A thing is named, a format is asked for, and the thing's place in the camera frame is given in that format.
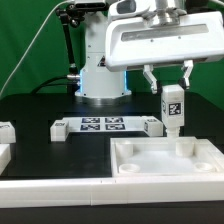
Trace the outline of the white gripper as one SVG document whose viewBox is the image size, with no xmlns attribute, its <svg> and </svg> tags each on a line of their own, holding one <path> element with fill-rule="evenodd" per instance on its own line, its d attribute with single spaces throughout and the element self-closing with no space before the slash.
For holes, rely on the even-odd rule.
<svg viewBox="0 0 224 224">
<path fill-rule="evenodd" d="M 110 71 L 143 68 L 143 75 L 158 91 L 153 66 L 182 64 L 179 84 L 190 88 L 194 62 L 218 61 L 224 57 L 224 27 L 220 12 L 190 14 L 173 26 L 150 27 L 142 17 L 113 21 L 107 28 L 105 60 Z"/>
</svg>

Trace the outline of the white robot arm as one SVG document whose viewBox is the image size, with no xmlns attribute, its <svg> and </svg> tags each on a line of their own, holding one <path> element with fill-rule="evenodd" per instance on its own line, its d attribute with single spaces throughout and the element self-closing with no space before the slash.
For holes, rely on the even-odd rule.
<svg viewBox="0 0 224 224">
<path fill-rule="evenodd" d="M 190 14 L 187 0 L 75 0 L 85 14 L 86 63 L 80 96 L 97 103 L 130 94 L 124 73 L 141 69 L 154 93 L 162 91 L 156 67 L 180 65 L 179 84 L 190 87 L 193 66 L 224 57 L 219 11 Z"/>
</svg>

